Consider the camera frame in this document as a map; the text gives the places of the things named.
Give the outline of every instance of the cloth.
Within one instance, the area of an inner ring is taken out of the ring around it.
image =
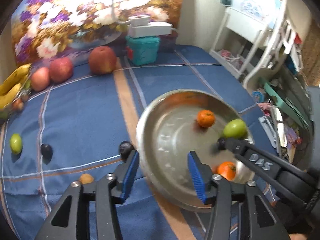
[[[255,145],[275,154],[258,118],[263,112],[241,84],[200,48],[177,46],[159,53],[153,65],[134,67],[120,58],[113,74],[92,76],[88,64],[74,69],[67,82],[34,94],[25,109],[12,116],[0,133],[1,211],[21,240],[34,239],[44,219],[65,189],[83,173],[95,180],[114,171],[120,162],[118,145],[135,140],[135,127],[144,108],[159,95],[175,89],[198,89],[222,98],[249,127]],[[23,151],[12,155],[9,139],[19,133]],[[40,145],[53,148],[52,160],[42,161]],[[259,187],[270,201],[271,190]],[[238,204],[232,206],[230,239],[237,239]],[[94,205],[90,205],[91,239],[97,239]],[[138,169],[132,193],[117,207],[123,238],[203,239],[208,213],[174,206],[149,188]]]

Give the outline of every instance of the green apple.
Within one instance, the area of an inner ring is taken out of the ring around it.
[[[13,154],[20,154],[22,151],[22,140],[18,133],[14,133],[10,138],[10,148]]]
[[[231,122],[227,123],[223,129],[223,136],[225,138],[233,137],[240,139],[247,134],[247,126],[245,122],[241,119],[234,119]]]

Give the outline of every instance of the white box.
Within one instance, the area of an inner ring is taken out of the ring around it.
[[[151,22],[145,26],[128,25],[128,35],[133,38],[171,34],[172,24],[166,22]]]
[[[130,25],[132,26],[145,26],[150,22],[149,15],[138,15],[129,17]]]

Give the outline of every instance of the colorful item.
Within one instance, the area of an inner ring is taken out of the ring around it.
[[[243,64],[240,56],[234,57],[232,53],[228,50],[222,49],[219,51],[221,57],[224,57],[226,61],[231,63],[237,70],[239,70]]]
[[[271,115],[270,115],[270,108],[271,108],[271,106],[272,106],[271,103],[269,103],[269,102],[258,103],[258,106],[259,106],[260,109],[263,111],[264,115],[266,115],[266,116],[271,116]]]
[[[160,38],[155,36],[132,38],[126,36],[127,57],[136,66],[154,63],[157,59]]]
[[[256,103],[262,103],[265,101],[265,94],[266,92],[264,90],[255,90],[252,92],[252,96]]]
[[[295,131],[291,127],[285,125],[284,132],[287,137],[287,148],[289,150],[291,149],[291,147],[295,147],[297,144],[301,144],[301,138],[295,133]]]

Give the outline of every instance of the bowl rim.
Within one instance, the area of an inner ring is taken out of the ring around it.
[[[216,100],[219,100],[220,102],[224,103],[226,106],[228,106],[231,110],[234,111],[234,113],[239,117],[238,112],[232,107],[230,106],[228,103],[224,102],[223,100],[221,100],[220,98],[218,98],[216,95],[207,93],[205,91],[202,90],[197,90],[197,89],[177,89],[177,90],[172,90],[169,92],[166,92],[160,96],[158,96],[157,98],[155,98],[143,111],[142,115],[140,116],[140,119],[138,121],[137,124],[137,128],[136,128],[136,150],[139,152],[140,155],[140,166],[142,169],[142,173],[143,175],[145,175],[146,179],[149,180],[151,182],[151,184],[153,185],[153,188],[155,188],[159,193],[161,193],[166,199],[168,199],[171,203],[193,211],[193,212],[210,212],[211,210],[211,205],[206,205],[205,207],[198,207],[198,206],[192,206],[190,204],[187,203],[183,203],[181,201],[179,201],[178,199],[176,199],[175,197],[173,197],[159,182],[159,180],[156,178],[156,176],[153,174],[150,165],[148,165],[148,160],[144,151],[144,129],[146,126],[146,123],[148,121],[148,117],[150,115],[150,113],[156,108],[156,106],[161,103],[161,101],[163,101],[165,98],[167,98],[170,95],[173,94],[177,94],[177,93],[184,93],[184,92],[195,92],[195,93],[201,93],[201,94],[205,94],[207,96],[213,97]],[[252,137],[252,133],[250,132],[249,128],[247,127],[247,132],[249,134],[249,138],[250,138],[250,142],[254,143],[253,137]]]

